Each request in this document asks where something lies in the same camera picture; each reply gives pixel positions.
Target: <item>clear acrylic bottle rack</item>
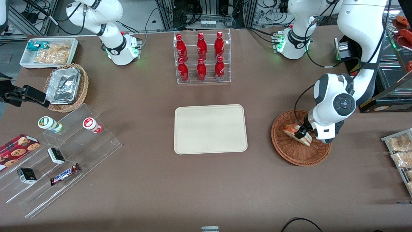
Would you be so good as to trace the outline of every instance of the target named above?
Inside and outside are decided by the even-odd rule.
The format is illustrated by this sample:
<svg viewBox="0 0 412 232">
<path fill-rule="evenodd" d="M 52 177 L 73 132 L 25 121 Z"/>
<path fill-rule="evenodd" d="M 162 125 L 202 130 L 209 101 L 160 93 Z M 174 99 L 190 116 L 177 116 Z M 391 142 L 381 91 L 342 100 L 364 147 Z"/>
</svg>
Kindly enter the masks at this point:
<svg viewBox="0 0 412 232">
<path fill-rule="evenodd" d="M 119 149 L 122 144 L 105 128 L 98 116 L 99 113 L 87 104 L 83 104 L 59 121 L 63 125 L 61 132 L 53 133 L 46 130 L 39 135 L 37 139 L 41 147 L 0 175 L 0 190 L 6 202 L 19 204 L 26 218 L 34 217 Z M 103 131 L 95 134 L 84 129 L 82 123 L 88 117 L 96 119 L 97 123 L 103 125 Z M 66 160 L 63 164 L 52 162 L 47 152 L 50 147 L 60 149 Z M 51 178 L 76 163 L 79 164 L 80 171 L 51 186 Z M 33 169 L 37 182 L 23 184 L 16 172 L 21 167 Z"/>
<path fill-rule="evenodd" d="M 221 81 L 217 81 L 215 79 L 215 65 L 216 65 L 216 58 L 215 58 L 215 41 L 216 41 L 216 33 L 218 31 L 223 32 L 223 41 L 224 45 L 224 53 L 223 53 L 223 63 L 225 64 L 225 74 L 224 78 Z M 199 32 L 203 32 L 204 39 L 207 44 L 207 59 L 204 62 L 207 69 L 207 78 L 205 82 L 200 82 L 197 78 L 197 58 L 199 57 L 197 54 L 197 34 Z M 186 44 L 187 48 L 187 57 L 188 60 L 186 62 L 187 69 L 189 71 L 189 81 L 182 82 L 179 76 L 178 70 L 178 53 L 176 49 L 176 35 L 181 34 L 182 39 Z M 231 73 L 231 39 L 230 39 L 230 30 L 207 30 L 207 31 L 179 31 L 175 32 L 173 35 L 173 49 L 174 49 L 174 56 L 175 56 L 175 66 L 176 66 L 176 77 L 178 84 L 205 84 L 205 83 L 227 83 L 232 80 L 232 73 Z"/>
</svg>

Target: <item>brown table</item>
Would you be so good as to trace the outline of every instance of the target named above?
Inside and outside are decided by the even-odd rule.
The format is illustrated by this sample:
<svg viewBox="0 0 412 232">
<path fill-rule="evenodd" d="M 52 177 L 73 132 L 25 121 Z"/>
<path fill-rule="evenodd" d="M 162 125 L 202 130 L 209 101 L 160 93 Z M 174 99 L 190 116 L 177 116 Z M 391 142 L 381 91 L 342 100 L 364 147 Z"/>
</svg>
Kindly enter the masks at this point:
<svg viewBox="0 0 412 232">
<path fill-rule="evenodd" d="M 274 150 L 269 132 L 281 112 L 325 72 L 304 56 L 288 60 L 247 30 L 232 32 L 232 83 L 178 86 L 172 33 L 150 34 L 137 62 L 116 66 L 97 37 L 78 37 L 75 62 L 90 78 L 86 103 L 124 145 L 32 219 L 18 205 L 0 203 L 0 231 L 280 231 L 293 217 L 324 231 L 407 231 L 410 200 L 381 137 L 410 128 L 409 113 L 354 113 L 333 142 L 329 157 L 298 167 Z M 311 54 L 333 63 L 335 26 L 316 29 Z M 50 70 L 21 69 L 16 85 L 42 89 Z M 181 106 L 241 104 L 248 149 L 242 153 L 177 155 L 174 111 Z M 306 94 L 299 108 L 315 105 Z M 0 143 L 19 133 L 38 135 L 37 120 L 65 114 L 23 103 L 8 106 Z M 316 231 L 295 222 L 287 231 Z"/>
</svg>

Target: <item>packaged bread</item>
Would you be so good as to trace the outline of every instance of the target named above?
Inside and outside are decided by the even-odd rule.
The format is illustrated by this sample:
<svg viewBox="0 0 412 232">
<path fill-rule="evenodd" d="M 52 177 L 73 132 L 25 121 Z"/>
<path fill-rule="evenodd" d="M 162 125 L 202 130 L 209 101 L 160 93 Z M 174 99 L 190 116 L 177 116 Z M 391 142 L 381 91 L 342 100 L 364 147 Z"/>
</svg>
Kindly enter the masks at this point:
<svg viewBox="0 0 412 232">
<path fill-rule="evenodd" d="M 412 167 L 412 152 L 398 152 L 391 157 L 399 168 Z"/>
<path fill-rule="evenodd" d="M 69 58 L 71 44 L 50 43 L 49 48 L 40 48 L 34 58 L 36 63 L 65 64 Z"/>
<path fill-rule="evenodd" d="M 406 187 L 408 188 L 409 192 L 412 192 L 412 181 L 406 183 Z"/>
<path fill-rule="evenodd" d="M 407 171 L 406 176 L 409 178 L 409 180 L 412 180 L 412 170 Z"/>
<path fill-rule="evenodd" d="M 388 139 L 389 146 L 394 152 L 412 151 L 412 141 L 408 134 Z"/>
</svg>

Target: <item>wicker basket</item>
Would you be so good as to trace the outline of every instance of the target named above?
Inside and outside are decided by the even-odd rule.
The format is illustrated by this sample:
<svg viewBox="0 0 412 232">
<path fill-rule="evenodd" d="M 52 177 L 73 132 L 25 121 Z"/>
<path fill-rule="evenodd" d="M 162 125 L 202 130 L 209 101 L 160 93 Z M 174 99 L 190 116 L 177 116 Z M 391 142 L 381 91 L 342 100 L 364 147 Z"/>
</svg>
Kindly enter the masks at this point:
<svg viewBox="0 0 412 232">
<path fill-rule="evenodd" d="M 296 110 L 300 121 L 303 121 L 308 112 Z M 331 144 L 324 144 L 315 138 L 313 132 L 309 132 L 313 140 L 310 147 L 295 141 L 282 129 L 287 124 L 299 124 L 293 110 L 288 110 L 279 115 L 272 125 L 272 143 L 279 154 L 287 161 L 298 166 L 312 166 L 322 162 L 329 154 Z"/>
<path fill-rule="evenodd" d="M 57 69 L 68 69 L 68 68 L 77 68 L 82 72 L 82 76 L 80 77 L 80 84 L 79 89 L 77 90 L 76 101 L 71 105 L 52 105 L 50 104 L 49 109 L 53 111 L 58 111 L 61 113 L 67 113 L 79 108 L 86 98 L 87 95 L 87 88 L 89 87 L 89 78 L 87 77 L 87 73 L 84 69 L 78 64 L 67 64 L 63 65 L 62 67 L 58 67 Z M 43 92 L 46 92 L 47 87 L 49 86 L 49 81 L 52 74 L 49 75 L 49 78 L 44 85 Z"/>
</svg>

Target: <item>coca-cola bottle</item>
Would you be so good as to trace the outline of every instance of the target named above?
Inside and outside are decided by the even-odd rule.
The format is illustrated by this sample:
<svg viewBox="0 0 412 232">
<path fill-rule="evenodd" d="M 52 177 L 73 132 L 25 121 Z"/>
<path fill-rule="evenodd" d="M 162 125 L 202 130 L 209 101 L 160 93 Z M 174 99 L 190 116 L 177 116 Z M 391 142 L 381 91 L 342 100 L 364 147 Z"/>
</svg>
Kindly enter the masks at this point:
<svg viewBox="0 0 412 232">
<path fill-rule="evenodd" d="M 225 43 L 223 41 L 223 33 L 218 31 L 216 33 L 216 41 L 215 41 L 215 58 L 217 59 L 219 55 L 223 56 L 223 50 Z"/>
<path fill-rule="evenodd" d="M 183 58 L 179 57 L 178 63 L 179 63 L 178 70 L 179 70 L 180 79 L 183 82 L 188 82 L 189 81 L 189 71 L 187 70 L 187 66 L 185 62 L 183 61 Z"/>
<path fill-rule="evenodd" d="M 203 64 L 203 58 L 199 57 L 197 59 L 197 78 L 200 82 L 206 81 L 206 65 Z"/>
<path fill-rule="evenodd" d="M 218 81 L 223 80 L 225 74 L 225 64 L 223 63 L 223 56 L 218 55 L 218 62 L 215 65 L 215 78 Z"/>
<path fill-rule="evenodd" d="M 182 40 L 182 35 L 177 34 L 176 35 L 176 40 L 178 41 L 176 44 L 176 49 L 178 51 L 179 57 L 183 58 L 183 62 L 187 61 L 187 49 L 186 49 L 186 44 Z"/>
<path fill-rule="evenodd" d="M 204 61 L 207 59 L 207 45 L 202 32 L 197 34 L 197 53 Z"/>
</svg>

